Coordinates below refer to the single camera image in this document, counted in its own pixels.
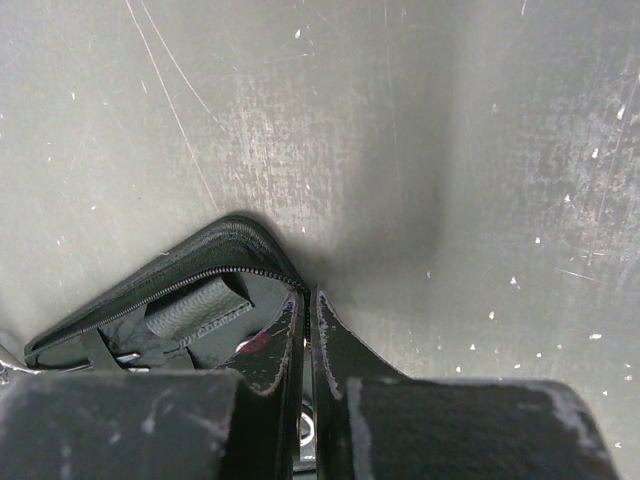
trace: scratched metal surface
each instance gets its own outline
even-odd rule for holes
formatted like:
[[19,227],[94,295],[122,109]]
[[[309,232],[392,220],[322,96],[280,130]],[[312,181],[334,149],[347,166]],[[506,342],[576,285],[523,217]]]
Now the scratched metal surface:
[[0,343],[248,210],[394,365],[567,382],[640,478],[638,14],[3,2]]

